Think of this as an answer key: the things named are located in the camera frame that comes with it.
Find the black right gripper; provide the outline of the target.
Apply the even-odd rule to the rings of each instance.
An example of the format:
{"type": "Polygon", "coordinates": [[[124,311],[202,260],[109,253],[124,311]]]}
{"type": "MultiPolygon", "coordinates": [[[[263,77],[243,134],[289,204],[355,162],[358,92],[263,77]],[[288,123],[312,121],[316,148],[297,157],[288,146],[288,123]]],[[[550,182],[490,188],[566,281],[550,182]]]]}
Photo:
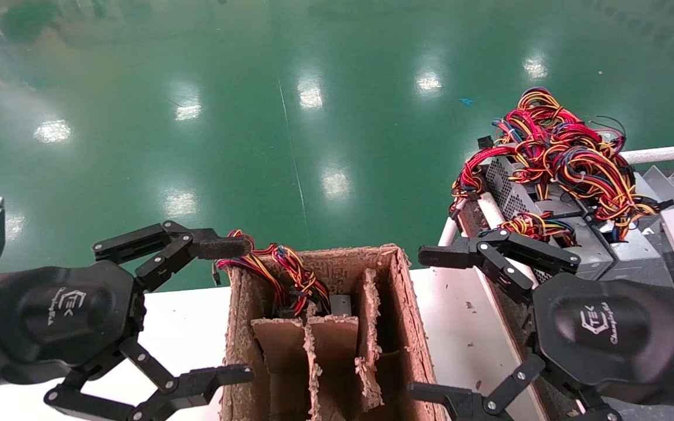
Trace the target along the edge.
{"type": "MultiPolygon", "coordinates": [[[[420,264],[476,267],[516,303],[530,303],[533,291],[539,349],[548,360],[530,354],[490,395],[412,382],[410,398],[442,405],[452,420],[512,420],[508,406],[551,373],[550,362],[582,385],[657,384],[674,360],[673,291],[626,279],[580,279],[572,275],[580,262],[575,253],[505,230],[420,246],[420,264]],[[533,291],[533,280],[515,261],[555,276],[533,291]]],[[[622,420],[594,388],[578,390],[577,400],[582,413],[566,420],[622,420]]]]}

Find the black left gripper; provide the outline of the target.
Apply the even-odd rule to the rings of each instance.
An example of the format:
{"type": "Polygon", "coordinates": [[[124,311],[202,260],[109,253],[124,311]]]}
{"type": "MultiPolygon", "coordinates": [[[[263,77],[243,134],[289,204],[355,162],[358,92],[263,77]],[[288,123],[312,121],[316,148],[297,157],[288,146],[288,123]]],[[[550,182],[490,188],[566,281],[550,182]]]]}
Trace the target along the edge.
{"type": "Polygon", "coordinates": [[[157,290],[195,259],[245,256],[252,250],[249,240],[167,220],[99,241],[92,250],[99,262],[90,267],[0,274],[0,384],[66,376],[43,397],[59,413],[86,420],[167,420],[179,410],[209,405],[219,388],[254,380],[246,364],[174,377],[136,340],[146,314],[144,291],[157,290]],[[118,266],[145,256],[135,277],[118,266]],[[157,387],[144,402],[133,406],[82,392],[90,379],[124,360],[157,387]]]}

